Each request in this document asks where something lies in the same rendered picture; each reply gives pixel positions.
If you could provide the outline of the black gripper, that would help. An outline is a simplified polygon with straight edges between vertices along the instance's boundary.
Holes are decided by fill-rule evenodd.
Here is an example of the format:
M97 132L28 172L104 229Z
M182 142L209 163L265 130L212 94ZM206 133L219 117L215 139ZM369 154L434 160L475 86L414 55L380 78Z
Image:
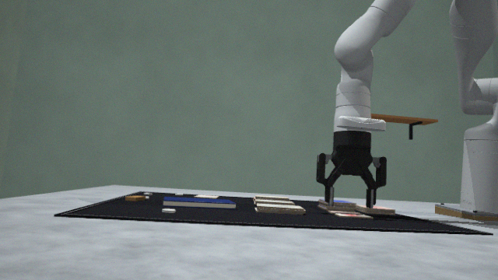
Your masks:
M324 199L329 206L333 206L334 203L333 184L341 174L361 176L368 186L366 189L366 207L373 208L376 204L377 189L386 185L387 159L386 157L372 157L370 150L371 133L366 131L336 131L334 132L332 154L320 153L317 155L316 181L325 186ZM325 164L328 164L329 160L333 162L335 168L331 171L328 179L325 179ZM376 181L368 169L371 163L376 167Z

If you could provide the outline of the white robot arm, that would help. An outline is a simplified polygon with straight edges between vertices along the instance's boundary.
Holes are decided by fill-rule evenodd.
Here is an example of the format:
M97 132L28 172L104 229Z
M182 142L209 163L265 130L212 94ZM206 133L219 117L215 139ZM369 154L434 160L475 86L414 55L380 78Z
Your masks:
M397 28L415 2L375 0L338 39L335 57L342 66L342 76L336 90L334 132L385 131L384 120L370 119L371 48ZM497 1L453 0L450 23L461 110L493 116L465 131L460 207L498 212L498 78L473 78L498 34Z

